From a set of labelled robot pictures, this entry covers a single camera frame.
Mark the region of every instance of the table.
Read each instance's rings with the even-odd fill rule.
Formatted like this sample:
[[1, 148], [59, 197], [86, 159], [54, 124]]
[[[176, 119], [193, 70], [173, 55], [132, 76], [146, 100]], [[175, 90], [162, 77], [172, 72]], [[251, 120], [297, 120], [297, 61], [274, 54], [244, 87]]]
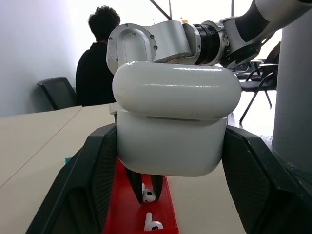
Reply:
[[[9, 164], [0, 172], [0, 233], [25, 233], [65, 157], [96, 128], [113, 122], [109, 105], [0, 118], [0, 139], [10, 137], [0, 144], [5, 148], [0, 171]], [[168, 181], [180, 234], [245, 233], [222, 164], [203, 177], [169, 176]]]

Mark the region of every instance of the chair back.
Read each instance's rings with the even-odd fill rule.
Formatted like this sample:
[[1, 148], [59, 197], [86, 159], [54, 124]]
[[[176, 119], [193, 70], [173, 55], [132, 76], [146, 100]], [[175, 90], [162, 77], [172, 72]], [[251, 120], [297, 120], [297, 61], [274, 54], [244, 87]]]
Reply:
[[76, 93], [66, 77], [42, 80], [37, 85], [43, 89], [54, 110], [77, 106]]
[[[273, 64], [278, 64], [279, 62], [279, 52], [280, 52], [280, 47], [281, 47], [281, 42], [279, 42], [269, 53], [269, 55], [267, 56], [266, 60], [264, 61], [264, 63], [268, 64], [268, 63], [273, 63]], [[272, 76], [271, 82], [275, 84], [277, 83], [277, 71], [278, 71], [278, 67], [263, 67], [262, 68], [263, 73], [262, 73], [262, 77], [264, 78], [265, 76], [267, 76], [268, 74], [270, 74], [271, 72], [274, 73], [274, 75]]]

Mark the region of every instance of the earbud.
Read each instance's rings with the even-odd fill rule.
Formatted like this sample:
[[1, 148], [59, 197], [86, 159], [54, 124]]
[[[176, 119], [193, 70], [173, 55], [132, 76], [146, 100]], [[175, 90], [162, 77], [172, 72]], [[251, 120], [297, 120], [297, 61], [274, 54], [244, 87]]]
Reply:
[[156, 194], [152, 189], [145, 189], [145, 185], [142, 184], [143, 202], [153, 202], [156, 200]]
[[158, 230], [158, 229], [164, 228], [162, 226], [161, 222], [158, 222], [158, 221], [152, 222], [152, 218], [153, 218], [152, 213], [150, 213], [150, 212], [146, 213], [145, 225], [144, 225], [145, 231], [152, 231], [152, 230]]

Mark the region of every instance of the red tray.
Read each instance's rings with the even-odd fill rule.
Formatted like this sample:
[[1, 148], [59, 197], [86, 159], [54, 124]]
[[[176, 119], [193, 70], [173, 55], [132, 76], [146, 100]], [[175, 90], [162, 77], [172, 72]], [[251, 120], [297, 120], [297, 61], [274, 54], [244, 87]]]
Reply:
[[[151, 178], [142, 175], [146, 189], [152, 189]], [[146, 213], [153, 214], [152, 221], [162, 223], [164, 229], [144, 232]], [[158, 201], [140, 205], [131, 188], [124, 166], [117, 160], [115, 181], [110, 208], [103, 234], [178, 234], [176, 216], [172, 206], [167, 178]]]

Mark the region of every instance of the teal object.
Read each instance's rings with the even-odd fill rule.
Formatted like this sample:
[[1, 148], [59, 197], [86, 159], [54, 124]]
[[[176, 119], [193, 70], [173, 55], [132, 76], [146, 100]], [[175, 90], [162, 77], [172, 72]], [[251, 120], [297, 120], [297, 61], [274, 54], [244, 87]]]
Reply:
[[65, 158], [65, 164], [68, 163], [69, 160], [70, 160], [71, 158], [72, 158], [72, 157], [66, 157], [66, 158]]

